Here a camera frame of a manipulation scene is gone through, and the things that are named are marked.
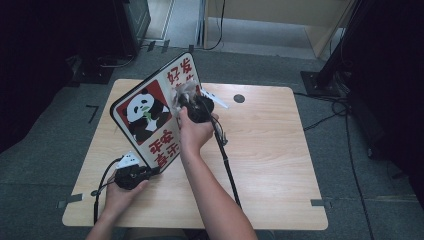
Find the hand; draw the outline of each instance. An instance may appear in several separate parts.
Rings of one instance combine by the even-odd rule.
[[[183,107],[179,113],[180,117],[180,141],[182,151],[192,154],[200,154],[200,148],[212,137],[213,126],[211,122],[194,123],[187,115],[187,108]]]
[[[113,181],[116,171],[109,178]],[[134,199],[139,195],[147,186],[148,181],[142,181],[131,191],[120,188],[116,183],[111,183],[107,186],[106,203],[103,214],[108,214],[113,219],[119,218],[122,213],[131,205]]]

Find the table top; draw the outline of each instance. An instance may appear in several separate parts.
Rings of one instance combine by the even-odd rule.
[[[72,194],[82,201],[69,203],[63,223],[92,226],[97,189],[106,167],[134,149],[109,115],[111,104],[140,80],[120,79],[112,88]],[[226,133],[225,151],[243,211],[255,229],[324,230],[328,220],[320,200],[314,168],[293,92],[286,87],[207,84],[202,86],[230,107],[215,105]],[[243,95],[237,103],[234,96]],[[221,153],[214,138],[202,156],[224,189],[233,196]],[[100,195],[99,212],[105,194]],[[204,228],[180,157],[161,174],[124,213],[117,226]]]

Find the person's right hand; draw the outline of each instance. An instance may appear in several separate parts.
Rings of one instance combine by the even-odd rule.
[[[194,123],[188,117],[187,108],[183,107],[179,113],[180,117],[180,142],[181,151],[186,154],[200,154],[200,148],[212,137],[213,126],[211,122]]]

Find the white floor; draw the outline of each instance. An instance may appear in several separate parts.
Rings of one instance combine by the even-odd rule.
[[[174,1],[163,38],[163,41],[169,40],[169,47],[203,47],[197,45],[196,38],[199,10],[199,0]],[[220,21],[221,19],[209,18],[208,48],[215,46],[219,39]],[[332,49],[338,44],[340,34],[341,30],[333,38]],[[163,41],[159,40],[157,44],[161,45]],[[302,25],[233,19],[224,19],[221,43],[212,51],[316,59]],[[330,45],[320,58],[327,60],[329,56]]]

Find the person's left hand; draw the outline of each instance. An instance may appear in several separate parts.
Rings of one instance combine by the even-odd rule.
[[[116,171],[109,178],[109,181],[113,181]],[[131,205],[134,199],[140,194],[147,186],[148,180],[142,181],[132,190],[126,190],[120,188],[116,183],[111,183],[107,186],[106,191],[106,203],[103,210],[103,214],[108,214],[109,217],[113,217],[115,220],[119,218],[122,213]]]

